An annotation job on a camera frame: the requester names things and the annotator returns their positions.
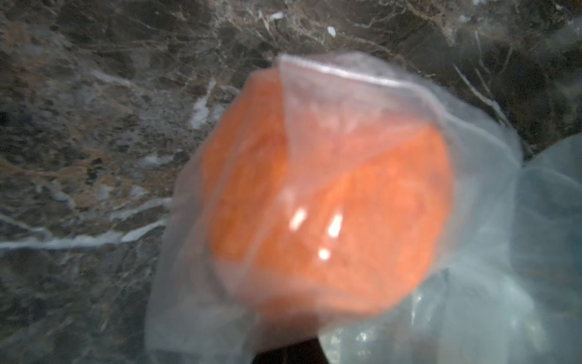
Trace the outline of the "clear zip-top bag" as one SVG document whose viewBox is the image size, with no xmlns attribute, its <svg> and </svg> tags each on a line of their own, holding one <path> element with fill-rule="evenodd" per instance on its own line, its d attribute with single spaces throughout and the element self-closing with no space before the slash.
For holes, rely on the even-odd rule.
<svg viewBox="0 0 582 364">
<path fill-rule="evenodd" d="M 362 53 L 253 73 L 178 176 L 155 363 L 579 363 L 581 136 L 508 126 Z"/>
</svg>

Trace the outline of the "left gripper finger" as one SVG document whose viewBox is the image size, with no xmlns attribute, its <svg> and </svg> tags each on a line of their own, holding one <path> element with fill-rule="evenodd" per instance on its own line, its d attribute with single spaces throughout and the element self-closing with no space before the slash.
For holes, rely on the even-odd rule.
<svg viewBox="0 0 582 364">
<path fill-rule="evenodd" d="M 259 353 L 253 364 L 329 364 L 317 338 Z"/>
</svg>

